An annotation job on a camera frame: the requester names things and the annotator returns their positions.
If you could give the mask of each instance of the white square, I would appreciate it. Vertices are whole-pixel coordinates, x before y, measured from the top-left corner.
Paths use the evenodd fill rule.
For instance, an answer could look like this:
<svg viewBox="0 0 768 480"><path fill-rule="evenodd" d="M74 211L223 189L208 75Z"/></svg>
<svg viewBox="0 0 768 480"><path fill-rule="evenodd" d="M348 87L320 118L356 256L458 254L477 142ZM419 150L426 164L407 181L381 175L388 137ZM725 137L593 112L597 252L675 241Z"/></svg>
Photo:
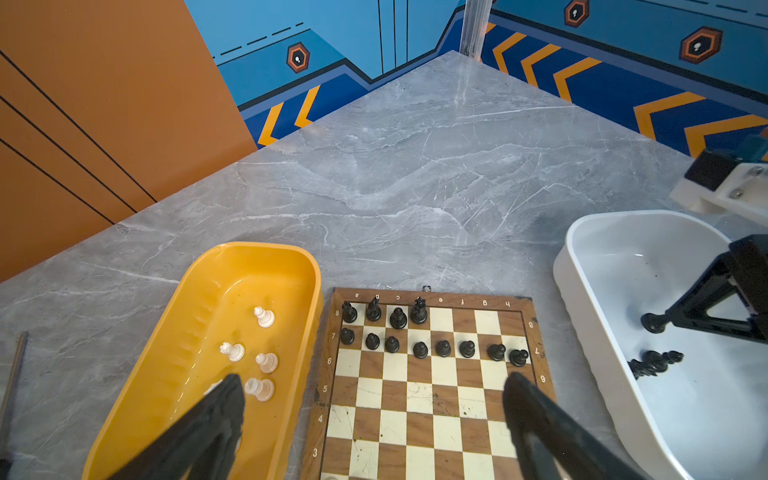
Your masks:
<svg viewBox="0 0 768 480"><path fill-rule="evenodd" d="M336 355L336 374L341 376L360 375L360 351L339 349Z"/></svg>
<svg viewBox="0 0 768 480"><path fill-rule="evenodd" d="M438 332L453 331L453 309L429 307L429 329Z"/></svg>
<svg viewBox="0 0 768 480"><path fill-rule="evenodd" d="M342 321L342 326L345 325L363 325L366 322L366 305L365 303L353 303L352 307L357 310L357 318L352 323Z"/></svg>
<svg viewBox="0 0 768 480"><path fill-rule="evenodd" d="M495 360L480 360L480 372L482 373L482 388L490 390L503 390L507 381L507 363Z"/></svg>
<svg viewBox="0 0 768 480"><path fill-rule="evenodd" d="M328 412L328 432L326 435L336 439L352 439L355 428L355 407L331 405Z"/></svg>
<svg viewBox="0 0 768 480"><path fill-rule="evenodd" d="M407 425L408 414L405 412L382 410L381 422L379 424L379 441L381 443L405 445Z"/></svg>
<svg viewBox="0 0 768 480"><path fill-rule="evenodd" d="M389 322L389 316L392 315L392 312L394 312L397 307L402 308L402 312L406 316L408 316L408 306L407 305L387 305L386 306L386 324L385 324L387 328L390 328L390 329L394 328L392 326L392 324Z"/></svg>
<svg viewBox="0 0 768 480"><path fill-rule="evenodd" d="M427 345L427 355L432 352L432 334L429 330L408 329L408 354L413 354L413 346L424 342Z"/></svg>
<svg viewBox="0 0 768 480"><path fill-rule="evenodd" d="M462 450L462 420L458 417L435 415L432 417L435 429L435 448L438 450Z"/></svg>
<svg viewBox="0 0 768 480"><path fill-rule="evenodd" d="M379 477L379 443L367 440L352 442L349 458L349 476L357 478Z"/></svg>
<svg viewBox="0 0 768 480"><path fill-rule="evenodd" d="M408 354L385 353L384 354L384 380L396 382L408 381Z"/></svg>
<svg viewBox="0 0 768 480"><path fill-rule="evenodd" d="M506 423L488 420L488 434L491 437L491 455L496 455L497 457L518 457Z"/></svg>
<svg viewBox="0 0 768 480"><path fill-rule="evenodd" d="M435 450L406 446L406 480L435 478Z"/></svg>
<svg viewBox="0 0 768 480"><path fill-rule="evenodd" d="M369 333L375 333L379 337L379 346L375 350L371 350L366 346L366 339ZM384 340L386 339L386 328L383 326L364 326L362 328L362 349L366 352L383 352Z"/></svg>
<svg viewBox="0 0 768 480"><path fill-rule="evenodd" d="M475 310L475 325L482 335L501 335L502 326L498 323L498 312L495 310Z"/></svg>
<svg viewBox="0 0 768 480"><path fill-rule="evenodd" d="M432 384L408 382L406 410L409 412L432 414Z"/></svg>
<svg viewBox="0 0 768 480"><path fill-rule="evenodd" d="M495 478L493 473L493 457L485 453L464 452L464 479L488 480Z"/></svg>
<svg viewBox="0 0 768 480"><path fill-rule="evenodd" d="M456 358L452 356L433 356L432 358L432 383L435 385L457 386Z"/></svg>
<svg viewBox="0 0 768 480"><path fill-rule="evenodd" d="M460 386L458 388L458 415L466 419L487 419L485 391L471 386Z"/></svg>
<svg viewBox="0 0 768 480"><path fill-rule="evenodd" d="M464 356L458 352L459 346L462 344L462 342L466 342L468 340L471 340L475 343L475 355L469 357L471 359L479 360L480 359L480 344L478 342L478 334L477 333L463 333L463 332L454 332L453 333L453 356L457 359L463 359Z"/></svg>
<svg viewBox="0 0 768 480"><path fill-rule="evenodd" d="M382 383L381 379L358 378L355 406L369 409L382 408Z"/></svg>
<svg viewBox="0 0 768 480"><path fill-rule="evenodd" d="M525 362L531 363L531 356L533 352L528 348L528 339L526 339L524 336L502 335L502 343L505 347L507 347L507 360L509 360L510 350L527 350L528 359L525 360Z"/></svg>

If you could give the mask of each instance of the wooden chessboard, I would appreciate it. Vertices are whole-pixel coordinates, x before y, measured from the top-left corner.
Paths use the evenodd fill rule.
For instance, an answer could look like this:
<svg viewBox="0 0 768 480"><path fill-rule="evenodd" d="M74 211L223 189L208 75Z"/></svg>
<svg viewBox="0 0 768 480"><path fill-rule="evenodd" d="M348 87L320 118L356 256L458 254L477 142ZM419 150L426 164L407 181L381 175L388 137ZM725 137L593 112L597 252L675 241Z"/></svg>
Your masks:
<svg viewBox="0 0 768 480"><path fill-rule="evenodd" d="M366 318L366 304L379 298L382 318ZM405 329L389 323L401 306L408 313L417 297L426 300L428 318ZM348 300L357 310L343 323ZM355 333L350 345L339 341L343 327ZM381 339L376 350L365 338ZM387 337L398 339L397 353L386 353ZM522 480L502 408L502 390L511 372L520 372L555 400L554 387L533 302L527 297L394 290L334 289L323 341L315 402L304 451L301 478L511 478ZM451 355L434 353L447 339ZM464 358L458 345L475 342ZM418 359L412 347L424 342L429 355ZM507 352L530 352L525 366L507 358L496 362L486 352L503 343Z"/></svg>

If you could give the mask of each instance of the yellow bin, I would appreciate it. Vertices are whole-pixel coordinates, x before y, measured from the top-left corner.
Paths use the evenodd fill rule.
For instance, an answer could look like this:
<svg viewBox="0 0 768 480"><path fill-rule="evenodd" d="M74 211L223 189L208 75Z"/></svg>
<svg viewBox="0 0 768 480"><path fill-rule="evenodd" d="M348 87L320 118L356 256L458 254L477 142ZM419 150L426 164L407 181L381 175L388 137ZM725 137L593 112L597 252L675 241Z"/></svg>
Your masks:
<svg viewBox="0 0 768 480"><path fill-rule="evenodd" d="M253 309L275 312L262 328ZM246 395L243 441L230 478L282 478L317 337L323 296L320 270L306 250L232 242L195 260L184 274L112 407L85 463L83 479L102 480L153 442L211 383L228 373L275 383L274 397ZM231 362L223 342L241 343ZM276 353L269 375L258 353Z"/></svg>

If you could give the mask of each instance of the brown square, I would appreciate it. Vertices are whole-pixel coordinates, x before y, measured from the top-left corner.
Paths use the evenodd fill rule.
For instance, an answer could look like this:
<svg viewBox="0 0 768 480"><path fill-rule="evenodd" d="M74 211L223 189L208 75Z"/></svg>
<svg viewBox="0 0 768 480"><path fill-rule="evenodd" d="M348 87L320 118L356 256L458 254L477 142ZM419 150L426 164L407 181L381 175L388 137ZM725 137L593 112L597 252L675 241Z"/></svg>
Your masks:
<svg viewBox="0 0 768 480"><path fill-rule="evenodd" d="M408 381L432 383L432 361L429 357L417 359L415 355L408 355Z"/></svg>
<svg viewBox="0 0 768 480"><path fill-rule="evenodd" d="M382 383L382 410L404 412L407 406L407 398L407 383L395 382L394 380L384 380Z"/></svg>
<svg viewBox="0 0 768 480"><path fill-rule="evenodd" d="M448 340L448 343L451 344L450 356L455 356L454 351L456 349L456 345L453 344L454 343L453 332L430 332L430 336L432 341L432 347L429 350L433 356L439 356L435 351L435 345L437 345L437 342L439 342L440 340Z"/></svg>
<svg viewBox="0 0 768 480"><path fill-rule="evenodd" d="M464 479L464 455L461 452L435 450L435 473L437 478L445 480Z"/></svg>
<svg viewBox="0 0 768 480"><path fill-rule="evenodd" d="M480 360L490 360L488 356L488 347L493 344L502 343L501 335L483 335L478 334L478 352L480 353Z"/></svg>
<svg viewBox="0 0 768 480"><path fill-rule="evenodd" d="M379 424L381 410L357 407L355 409L355 430L352 435L355 440L379 441Z"/></svg>
<svg viewBox="0 0 768 480"><path fill-rule="evenodd" d="M406 425L406 444L412 447L435 447L435 434L432 427L432 415L408 412Z"/></svg>
<svg viewBox="0 0 768 480"><path fill-rule="evenodd" d="M456 359L456 379L458 380L458 386L482 388L480 360Z"/></svg>
<svg viewBox="0 0 768 480"><path fill-rule="evenodd" d="M475 323L475 311L467 309L453 309L453 331L464 333L477 333Z"/></svg>
<svg viewBox="0 0 768 480"><path fill-rule="evenodd" d="M507 362L507 375L511 375L513 372L521 373L530 383L537 385L532 364L526 363L523 366L514 366Z"/></svg>
<svg viewBox="0 0 768 480"><path fill-rule="evenodd" d="M458 389L454 386L432 386L432 413L458 417Z"/></svg>
<svg viewBox="0 0 768 480"><path fill-rule="evenodd" d="M379 478L405 480L406 446L379 443Z"/></svg>
<svg viewBox="0 0 768 480"><path fill-rule="evenodd" d="M352 440L326 437L323 450L323 472L349 475L349 459L352 457Z"/></svg>
<svg viewBox="0 0 768 480"><path fill-rule="evenodd" d="M498 324L502 335L525 336L523 315L520 312L498 312Z"/></svg>
<svg viewBox="0 0 768 480"><path fill-rule="evenodd" d="M333 379L333 395L331 403L333 405L355 406L357 401L357 377L337 376Z"/></svg>
<svg viewBox="0 0 768 480"><path fill-rule="evenodd" d="M366 305L366 309L368 308L368 302L363 302ZM366 311L363 310L362 314L365 316L365 321L363 322L363 325L367 326L386 326L386 305L379 304L379 308L382 310L381 318L376 320L375 322L372 322L368 319L368 316L366 315Z"/></svg>
<svg viewBox="0 0 768 480"><path fill-rule="evenodd" d="M506 422L501 390L485 389L485 412L488 415L488 420Z"/></svg>
<svg viewBox="0 0 768 480"><path fill-rule="evenodd" d="M352 350L360 350L362 348L362 325L348 325L346 323L342 323L341 328L350 329L355 333L355 341L350 343L349 345L344 345L339 341L339 348L340 349L352 349ZM341 329L339 329L339 333L336 334L336 338L339 338L339 335L341 334Z"/></svg>
<svg viewBox="0 0 768 480"><path fill-rule="evenodd" d="M368 379L383 378L384 352L369 352L363 350L360 353L360 376Z"/></svg>
<svg viewBox="0 0 768 480"><path fill-rule="evenodd" d="M386 332L384 333L384 338L382 341L386 341L390 336L394 336L397 338L397 341L400 343L400 349L398 350L398 353L407 353L408 352L408 330L407 329L393 329L392 327L388 327L386 329Z"/></svg>
<svg viewBox="0 0 768 480"><path fill-rule="evenodd" d="M520 464L516 458L494 456L493 474L496 478L523 480L523 472L520 471Z"/></svg>
<svg viewBox="0 0 768 480"><path fill-rule="evenodd" d="M408 328L410 329L416 329L416 330L429 330L429 306L427 306L427 319L424 320L424 323L418 324L411 321L411 308L413 308L413 304L408 307Z"/></svg>
<svg viewBox="0 0 768 480"><path fill-rule="evenodd" d="M487 420L462 419L462 447L465 452L491 453Z"/></svg>

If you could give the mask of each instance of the marble table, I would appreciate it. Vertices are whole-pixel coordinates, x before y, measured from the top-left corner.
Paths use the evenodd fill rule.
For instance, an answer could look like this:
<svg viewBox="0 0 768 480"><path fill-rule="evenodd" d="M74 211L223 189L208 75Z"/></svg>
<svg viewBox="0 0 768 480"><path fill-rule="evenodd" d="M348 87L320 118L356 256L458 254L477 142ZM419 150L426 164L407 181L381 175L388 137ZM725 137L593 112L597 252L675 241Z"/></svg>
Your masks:
<svg viewBox="0 0 768 480"><path fill-rule="evenodd" d="M30 332L12 478L79 478L184 271L234 240L307 249L326 303L334 286L532 296L559 404L628 458L552 263L579 217L676 209L667 195L689 164L458 53L437 58L0 284L0 374ZM705 221L731 237L759 230Z"/></svg>

